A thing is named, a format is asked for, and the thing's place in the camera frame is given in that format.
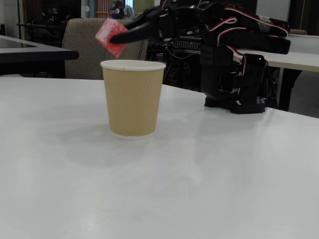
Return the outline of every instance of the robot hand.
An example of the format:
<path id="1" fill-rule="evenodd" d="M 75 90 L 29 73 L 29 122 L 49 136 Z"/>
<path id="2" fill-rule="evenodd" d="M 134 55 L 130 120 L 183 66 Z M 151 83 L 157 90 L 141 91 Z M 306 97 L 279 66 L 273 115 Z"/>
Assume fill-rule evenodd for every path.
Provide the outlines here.
<path id="1" fill-rule="evenodd" d="M 204 2 L 179 7 L 153 7 L 125 27 L 128 32 L 111 38 L 115 44 L 151 39 L 170 42 L 182 29 L 199 27 L 202 41 L 209 45 L 287 54 L 290 41 L 287 22 L 248 14 L 234 5 Z"/>

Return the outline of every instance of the red tea bag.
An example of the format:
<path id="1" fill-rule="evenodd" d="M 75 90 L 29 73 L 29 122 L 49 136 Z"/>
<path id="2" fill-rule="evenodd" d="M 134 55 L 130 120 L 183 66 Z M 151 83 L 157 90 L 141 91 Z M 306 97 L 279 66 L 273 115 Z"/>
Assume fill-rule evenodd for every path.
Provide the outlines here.
<path id="1" fill-rule="evenodd" d="M 128 31 L 126 27 L 120 24 L 118 21 L 108 18 L 102 25 L 95 38 L 116 58 L 122 53 L 126 44 L 113 44 L 110 39 L 122 32 Z"/>

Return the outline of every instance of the tan paper cup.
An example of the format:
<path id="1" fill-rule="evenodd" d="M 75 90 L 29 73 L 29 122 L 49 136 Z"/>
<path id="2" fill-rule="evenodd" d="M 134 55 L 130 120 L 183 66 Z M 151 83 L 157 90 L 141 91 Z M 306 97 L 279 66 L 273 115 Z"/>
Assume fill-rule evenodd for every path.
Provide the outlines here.
<path id="1" fill-rule="evenodd" d="M 101 62 L 115 137 L 146 139 L 155 131 L 165 64 L 152 61 Z"/>

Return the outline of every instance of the gray chair back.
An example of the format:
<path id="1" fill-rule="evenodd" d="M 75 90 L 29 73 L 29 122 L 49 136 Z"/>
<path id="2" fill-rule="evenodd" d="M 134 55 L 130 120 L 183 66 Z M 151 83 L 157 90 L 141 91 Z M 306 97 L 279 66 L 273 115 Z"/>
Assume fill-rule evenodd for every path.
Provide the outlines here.
<path id="1" fill-rule="evenodd" d="M 119 20 L 125 24 L 131 20 Z M 105 22 L 102 18 L 82 18 L 69 21 L 62 47 L 79 52 L 77 60 L 65 61 L 65 76 L 69 79 L 103 79 L 100 62 L 116 59 L 96 39 L 95 35 Z M 118 59 L 145 60 L 148 41 L 130 43 Z"/>

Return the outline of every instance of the table surface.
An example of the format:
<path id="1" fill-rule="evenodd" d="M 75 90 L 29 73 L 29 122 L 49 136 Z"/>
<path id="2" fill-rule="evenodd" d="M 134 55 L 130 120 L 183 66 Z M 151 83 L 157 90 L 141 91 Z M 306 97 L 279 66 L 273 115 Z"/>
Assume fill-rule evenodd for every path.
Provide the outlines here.
<path id="1" fill-rule="evenodd" d="M 0 39 L 12 41 L 14 44 L 20 43 L 34 46 L 21 48 L 0 48 L 0 63 L 75 60 L 79 57 L 79 53 L 73 50 L 20 40 L 2 35 L 0 35 Z"/>
<path id="2" fill-rule="evenodd" d="M 243 51 L 242 54 L 262 55 L 268 61 L 269 66 L 295 69 L 302 71 L 319 72 L 319 55 L 301 52 L 289 52 L 287 55 L 261 52 L 261 51 Z M 241 56 L 234 54 L 234 60 L 239 61 Z"/>
<path id="3" fill-rule="evenodd" d="M 103 81 L 0 77 L 0 238 L 318 239 L 319 120 L 163 86 L 144 141 Z"/>
<path id="4" fill-rule="evenodd" d="M 291 41 L 289 53 L 287 55 L 261 52 L 242 51 L 242 54 L 262 55 L 268 61 L 269 66 L 295 69 L 302 71 L 319 72 L 319 37 L 307 35 L 290 35 Z M 239 61 L 238 55 L 234 54 L 234 60 Z"/>

